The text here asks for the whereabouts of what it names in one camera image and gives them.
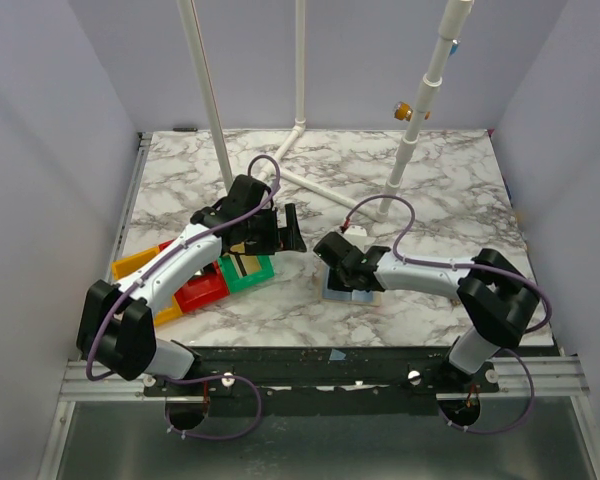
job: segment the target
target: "marble surface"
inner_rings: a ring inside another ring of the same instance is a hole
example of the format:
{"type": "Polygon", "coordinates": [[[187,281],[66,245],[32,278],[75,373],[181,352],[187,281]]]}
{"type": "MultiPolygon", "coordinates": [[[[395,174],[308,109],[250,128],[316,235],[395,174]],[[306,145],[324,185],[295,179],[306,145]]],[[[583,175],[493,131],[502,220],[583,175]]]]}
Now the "marble surface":
{"type": "MultiPolygon", "coordinates": [[[[228,131],[234,175],[259,153],[273,153],[288,131],[228,131]]],[[[354,198],[379,193],[401,132],[307,131],[283,160],[289,170],[354,198]]],[[[401,193],[415,206],[402,251],[471,256],[501,251],[525,275],[531,268],[485,131],[423,132],[401,193]]],[[[153,135],[123,254],[170,240],[195,210],[225,194],[208,132],[153,135]]],[[[158,336],[189,345],[448,346],[470,325],[462,306],[416,292],[385,292],[380,306],[327,302],[318,294],[315,243],[342,223],[345,207],[283,180],[277,204],[296,203],[309,253],[272,258],[276,276],[259,286],[158,328],[158,336]]],[[[378,245],[390,245],[408,220],[399,204],[389,221],[354,217],[378,245]]],[[[544,315],[538,309],[536,317],[544,315]]],[[[551,345],[545,328],[526,345],[551,345]]]]}

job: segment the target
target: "white wall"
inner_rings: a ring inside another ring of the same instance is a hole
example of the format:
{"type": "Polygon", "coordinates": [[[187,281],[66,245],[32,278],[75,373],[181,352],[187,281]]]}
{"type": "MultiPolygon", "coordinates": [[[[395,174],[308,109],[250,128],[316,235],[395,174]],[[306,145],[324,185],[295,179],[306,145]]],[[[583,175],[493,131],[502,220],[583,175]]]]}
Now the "white wall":
{"type": "Polygon", "coordinates": [[[0,479],[36,475],[137,142],[66,0],[0,0],[0,479]]]}
{"type": "Polygon", "coordinates": [[[600,0],[570,0],[493,137],[600,423],[600,0]]]}
{"type": "MultiPolygon", "coordinates": [[[[207,127],[175,0],[69,0],[139,130],[207,127]]],[[[495,126],[566,0],[477,0],[428,128],[495,126]]],[[[289,127],[294,0],[197,0],[223,124],[289,127]]],[[[402,129],[446,0],[308,0],[309,128],[402,129]]]]}

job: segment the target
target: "purple cable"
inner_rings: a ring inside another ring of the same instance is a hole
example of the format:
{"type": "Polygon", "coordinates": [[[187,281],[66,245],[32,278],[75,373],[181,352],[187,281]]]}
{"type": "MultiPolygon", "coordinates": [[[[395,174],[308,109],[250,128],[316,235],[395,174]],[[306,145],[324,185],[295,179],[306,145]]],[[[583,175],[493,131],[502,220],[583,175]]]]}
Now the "purple cable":
{"type": "Polygon", "coordinates": [[[260,420],[262,420],[262,396],[260,395],[260,392],[258,391],[258,387],[256,387],[255,384],[248,378],[240,377],[238,375],[212,375],[210,377],[194,378],[191,380],[175,380],[175,379],[170,379],[170,378],[167,378],[166,380],[175,385],[193,385],[196,383],[210,382],[213,380],[222,380],[223,378],[233,378],[240,382],[244,382],[249,386],[249,388],[251,388],[251,390],[253,390],[253,393],[255,393],[256,401],[258,402],[258,407],[256,410],[255,418],[254,418],[253,422],[251,422],[251,425],[249,425],[244,430],[241,430],[238,433],[233,433],[231,435],[214,436],[214,435],[206,435],[204,433],[188,432],[186,430],[178,430],[171,424],[171,417],[169,416],[169,410],[167,409],[167,410],[165,410],[164,418],[167,421],[167,423],[169,424],[169,429],[173,430],[181,435],[185,435],[186,437],[199,438],[201,440],[213,440],[213,441],[235,440],[236,438],[244,437],[248,433],[251,433],[253,430],[255,430],[255,428],[260,424],[260,420]]]}
{"type": "Polygon", "coordinates": [[[497,435],[499,433],[510,432],[514,428],[517,428],[520,425],[523,425],[529,419],[529,416],[531,415],[531,412],[533,411],[533,407],[535,406],[535,403],[536,403],[536,389],[533,385],[533,378],[531,377],[531,372],[529,371],[529,367],[527,367],[527,365],[524,363],[522,358],[520,358],[520,355],[518,355],[513,350],[509,350],[508,348],[503,348],[501,351],[507,352],[509,355],[512,355],[513,357],[515,357],[515,359],[518,361],[518,363],[520,363],[520,366],[523,368],[524,373],[527,375],[527,379],[529,380],[529,403],[527,404],[527,408],[524,410],[522,415],[520,415],[520,417],[515,422],[511,423],[510,425],[507,425],[506,427],[497,428],[495,430],[473,430],[470,427],[465,428],[461,425],[458,425],[457,423],[453,423],[451,420],[449,420],[449,417],[447,417],[447,415],[442,411],[442,409],[438,408],[440,415],[442,416],[442,418],[444,418],[445,422],[447,422],[448,426],[450,426],[451,428],[455,428],[456,430],[459,430],[461,432],[471,433],[473,435],[497,435]]]}
{"type": "MultiPolygon", "coordinates": [[[[260,205],[258,205],[254,209],[250,210],[249,212],[245,213],[244,215],[242,215],[238,218],[234,218],[233,220],[230,220],[226,223],[216,225],[215,227],[205,230],[204,232],[199,233],[198,235],[194,235],[193,237],[188,239],[184,244],[179,244],[176,248],[174,248],[173,250],[170,250],[162,258],[160,258],[160,260],[158,260],[152,267],[148,268],[147,271],[144,272],[140,276],[139,281],[147,280],[166,261],[168,261],[176,253],[180,252],[181,250],[183,250],[187,246],[191,245],[192,243],[197,242],[201,238],[206,237],[207,235],[211,235],[212,233],[215,233],[219,230],[222,230],[224,228],[230,227],[237,223],[243,222],[247,218],[255,215],[257,212],[262,210],[262,208],[264,208],[266,205],[268,205],[269,202],[273,199],[273,196],[280,189],[280,166],[278,165],[278,162],[276,162],[275,159],[269,155],[258,155],[253,160],[251,160],[251,162],[249,163],[249,167],[247,168],[247,174],[251,175],[251,168],[253,167],[253,164],[262,158],[269,160],[273,164],[273,167],[275,169],[275,178],[273,179],[273,183],[271,184],[271,192],[269,192],[269,194],[262,201],[262,203],[260,203],[260,205]]],[[[108,372],[102,373],[100,375],[94,375],[93,374],[93,362],[95,361],[96,352],[98,351],[98,347],[100,346],[100,342],[102,341],[104,332],[107,330],[109,323],[111,323],[113,316],[119,310],[119,308],[122,306],[122,304],[125,302],[125,300],[127,300],[129,298],[129,296],[134,292],[134,290],[137,287],[138,287],[138,284],[134,283],[127,290],[122,292],[122,294],[120,295],[118,300],[116,300],[116,302],[113,304],[111,309],[105,315],[104,320],[102,321],[102,324],[100,325],[100,328],[98,329],[98,332],[96,333],[96,336],[93,339],[93,343],[91,344],[91,349],[89,350],[89,355],[87,355],[87,367],[86,367],[87,378],[89,380],[91,380],[92,382],[102,380],[104,378],[107,378],[110,375],[113,375],[112,371],[108,371],[108,372]]]]}
{"type": "Polygon", "coordinates": [[[458,268],[483,270],[485,272],[491,272],[491,273],[496,273],[498,275],[502,275],[503,277],[507,277],[512,280],[517,280],[518,282],[522,283],[527,288],[531,289],[540,298],[540,300],[542,301],[542,303],[544,305],[544,309],[545,309],[545,317],[542,319],[542,321],[538,322],[536,325],[534,325],[532,327],[527,328],[524,331],[524,333],[526,334],[526,333],[535,332],[537,330],[540,330],[547,323],[549,323],[549,320],[551,319],[551,315],[553,314],[553,308],[551,307],[551,302],[549,301],[549,297],[544,292],[544,290],[542,290],[538,285],[533,283],[531,280],[523,277],[522,275],[517,275],[517,274],[509,272],[507,270],[502,270],[501,268],[491,267],[489,265],[480,265],[477,263],[456,263],[455,265],[452,265],[452,264],[446,263],[446,262],[433,262],[430,260],[417,260],[415,258],[408,258],[408,257],[401,255],[400,252],[398,252],[398,244],[404,238],[404,236],[407,233],[409,233],[409,231],[411,230],[411,227],[413,227],[413,224],[416,221],[416,210],[413,208],[413,205],[411,205],[411,203],[409,203],[407,200],[405,200],[402,197],[399,197],[397,195],[379,194],[379,195],[372,195],[368,198],[365,198],[364,200],[359,202],[355,207],[353,207],[349,211],[349,213],[345,217],[345,222],[348,222],[349,219],[351,218],[351,215],[353,215],[354,212],[356,210],[358,210],[362,205],[364,205],[365,203],[370,202],[372,200],[377,200],[379,198],[390,198],[392,200],[397,200],[400,203],[402,203],[403,205],[405,205],[409,209],[409,212],[411,213],[411,218],[409,219],[409,223],[402,230],[402,232],[400,232],[400,234],[398,235],[396,240],[393,242],[392,252],[397,259],[402,260],[405,263],[410,263],[412,265],[419,265],[422,267],[451,268],[453,270],[456,270],[458,268]]]}

